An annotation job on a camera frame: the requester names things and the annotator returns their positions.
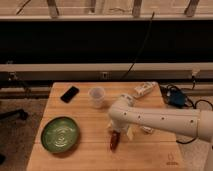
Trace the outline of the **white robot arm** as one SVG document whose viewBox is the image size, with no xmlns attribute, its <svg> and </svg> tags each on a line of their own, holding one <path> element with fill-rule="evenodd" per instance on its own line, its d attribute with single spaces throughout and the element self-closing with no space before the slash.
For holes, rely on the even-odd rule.
<svg viewBox="0 0 213 171">
<path fill-rule="evenodd" d="M 129 94 L 122 94 L 111 105 L 108 115 L 117 132 L 125 130 L 129 124 L 138 124 L 209 142 L 204 171 L 213 171 L 213 111 L 137 108 Z"/>
</svg>

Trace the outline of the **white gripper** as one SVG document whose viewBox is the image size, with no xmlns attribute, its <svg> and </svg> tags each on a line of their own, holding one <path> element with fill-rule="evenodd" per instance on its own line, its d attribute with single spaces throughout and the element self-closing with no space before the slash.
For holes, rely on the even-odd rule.
<svg viewBox="0 0 213 171">
<path fill-rule="evenodd" d="M 132 131 L 132 128 L 131 128 L 130 125 L 125 125 L 122 128 L 114 128 L 113 123 L 110 122 L 107 125 L 107 129 L 108 129 L 109 132 L 115 131 L 117 133 L 125 133 L 129 139 L 132 139 L 134 137 L 133 131 Z"/>
</svg>

